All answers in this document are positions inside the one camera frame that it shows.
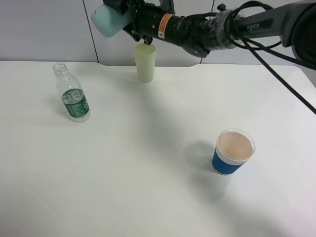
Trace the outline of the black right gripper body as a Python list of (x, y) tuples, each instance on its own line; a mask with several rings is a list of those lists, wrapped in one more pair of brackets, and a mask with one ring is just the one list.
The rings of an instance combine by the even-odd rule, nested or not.
[(192, 22), (175, 15), (173, 1), (168, 0), (169, 9), (156, 6), (143, 0), (128, 0), (131, 23), (124, 27), (136, 42), (143, 40), (150, 45), (153, 39), (182, 47), (192, 32)]

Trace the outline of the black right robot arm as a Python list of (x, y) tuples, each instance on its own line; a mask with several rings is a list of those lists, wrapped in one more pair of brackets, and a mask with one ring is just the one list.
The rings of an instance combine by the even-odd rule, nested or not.
[(103, 6), (116, 16), (119, 29), (135, 41), (151, 44), (158, 39), (204, 58), (211, 51), (243, 48), (274, 53), (256, 38), (279, 37), (279, 45), (291, 47), (292, 62), (316, 67), (316, 3), (303, 0), (273, 8), (251, 0), (234, 10), (221, 4), (217, 12), (177, 16), (173, 1), (154, 5), (143, 0), (105, 0)]

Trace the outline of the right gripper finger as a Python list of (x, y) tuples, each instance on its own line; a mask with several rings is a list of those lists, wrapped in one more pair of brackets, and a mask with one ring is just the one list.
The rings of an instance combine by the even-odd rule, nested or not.
[(116, 10), (120, 14), (125, 14), (128, 10), (127, 0), (103, 0), (103, 3)]

